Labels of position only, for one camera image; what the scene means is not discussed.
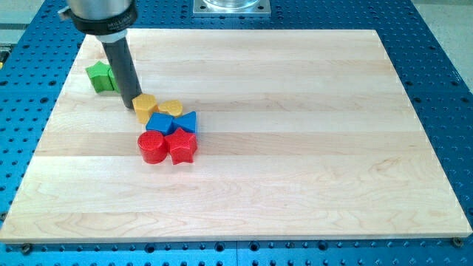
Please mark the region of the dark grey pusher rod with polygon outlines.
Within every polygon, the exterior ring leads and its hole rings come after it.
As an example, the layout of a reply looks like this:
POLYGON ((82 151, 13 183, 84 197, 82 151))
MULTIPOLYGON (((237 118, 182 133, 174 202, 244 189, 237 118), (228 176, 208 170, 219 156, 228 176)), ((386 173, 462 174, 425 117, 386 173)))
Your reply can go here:
POLYGON ((118 85, 123 105, 133 109, 132 100, 142 93, 132 54, 126 37, 112 43, 102 43, 104 52, 118 85))

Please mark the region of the black and white tool collar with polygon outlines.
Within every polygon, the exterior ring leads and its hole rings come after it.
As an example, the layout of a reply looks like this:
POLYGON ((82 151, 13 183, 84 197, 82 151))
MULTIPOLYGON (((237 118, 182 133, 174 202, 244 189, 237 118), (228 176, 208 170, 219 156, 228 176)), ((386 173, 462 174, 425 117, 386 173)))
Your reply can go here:
POLYGON ((78 31, 112 43, 126 37, 126 29, 136 22, 138 14, 135 2, 67 2, 58 16, 70 19, 78 31))

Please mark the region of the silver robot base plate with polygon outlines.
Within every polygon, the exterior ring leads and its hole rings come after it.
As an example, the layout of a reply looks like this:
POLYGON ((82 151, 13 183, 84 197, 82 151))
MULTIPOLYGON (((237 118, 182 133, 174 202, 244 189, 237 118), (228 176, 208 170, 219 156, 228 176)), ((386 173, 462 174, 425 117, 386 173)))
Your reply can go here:
POLYGON ((193 0, 195 17, 270 16, 270 0, 193 0))

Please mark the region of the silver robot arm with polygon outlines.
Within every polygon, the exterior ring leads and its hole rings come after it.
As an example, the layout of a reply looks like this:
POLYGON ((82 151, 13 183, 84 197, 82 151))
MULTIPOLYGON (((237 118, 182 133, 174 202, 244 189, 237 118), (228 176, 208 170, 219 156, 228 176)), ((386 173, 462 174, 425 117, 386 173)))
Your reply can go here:
POLYGON ((102 43, 123 105, 132 109, 132 100, 142 93, 126 39, 127 29, 138 17, 136 1, 67 0, 58 16, 62 20, 70 19, 77 30, 93 35, 102 43))

